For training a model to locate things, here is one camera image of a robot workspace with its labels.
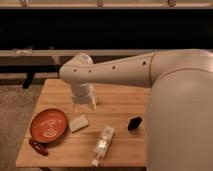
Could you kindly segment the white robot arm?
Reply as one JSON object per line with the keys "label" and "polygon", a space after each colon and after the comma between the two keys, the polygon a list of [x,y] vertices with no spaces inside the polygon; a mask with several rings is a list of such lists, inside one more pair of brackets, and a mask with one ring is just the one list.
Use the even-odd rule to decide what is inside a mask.
{"label": "white robot arm", "polygon": [[213,171],[213,52],[165,50],[97,64],[80,53],[59,75],[80,104],[93,98],[94,83],[148,88],[148,171]]}

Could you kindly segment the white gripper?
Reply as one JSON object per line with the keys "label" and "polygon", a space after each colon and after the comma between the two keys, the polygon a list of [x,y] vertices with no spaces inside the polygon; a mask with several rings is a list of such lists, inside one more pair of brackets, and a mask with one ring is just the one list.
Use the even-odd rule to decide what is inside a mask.
{"label": "white gripper", "polygon": [[78,84],[70,86],[72,91],[72,104],[74,114],[79,113],[79,104],[88,104],[92,111],[95,111],[97,104],[95,100],[94,87],[91,84]]}

